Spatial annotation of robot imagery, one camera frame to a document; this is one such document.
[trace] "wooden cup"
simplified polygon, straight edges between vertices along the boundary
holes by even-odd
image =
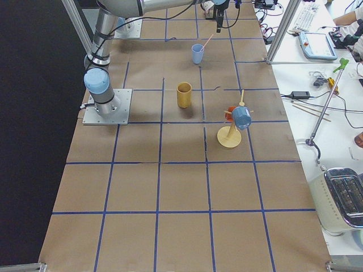
[[[191,106],[192,86],[188,82],[181,82],[176,88],[178,106],[185,109]]]

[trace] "charger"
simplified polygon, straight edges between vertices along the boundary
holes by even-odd
[[[275,36],[270,36],[268,38],[263,38],[265,45],[271,44]]]
[[[312,96],[310,96],[309,92],[291,92],[289,95],[282,95],[282,97],[287,97],[291,99],[309,99]]]

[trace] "white keyboard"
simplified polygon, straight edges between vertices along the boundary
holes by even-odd
[[[318,12],[318,8],[319,4],[315,2],[304,2],[303,8],[301,9],[295,23],[293,24],[293,27],[290,30],[295,32],[308,32],[310,30],[311,22]]]

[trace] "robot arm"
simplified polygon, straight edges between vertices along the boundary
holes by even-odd
[[[85,60],[86,70],[91,66],[107,67],[109,65],[109,51],[117,20],[121,18],[133,18],[143,16],[146,12],[169,9],[184,5],[196,5],[206,0],[98,0],[100,6],[96,31],[92,43],[91,52]],[[220,32],[223,24],[224,11],[228,8],[229,0],[212,0],[218,16],[217,32]]]
[[[196,5],[206,0],[99,0],[99,5],[110,13],[122,17],[131,18],[143,16],[150,11],[164,10],[171,7],[184,5]],[[228,0],[212,0],[223,11],[228,7]]]
[[[230,0],[212,0],[217,11],[217,31],[223,23],[224,11]],[[109,53],[118,18],[143,16],[146,12],[184,5],[196,5],[205,0],[98,0],[100,6],[91,51],[85,58],[85,85],[101,116],[117,111],[120,100],[115,96],[108,76]]]

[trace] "toaster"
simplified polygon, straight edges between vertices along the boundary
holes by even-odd
[[[363,185],[349,168],[331,168],[309,183],[322,227],[333,236],[363,229]]]

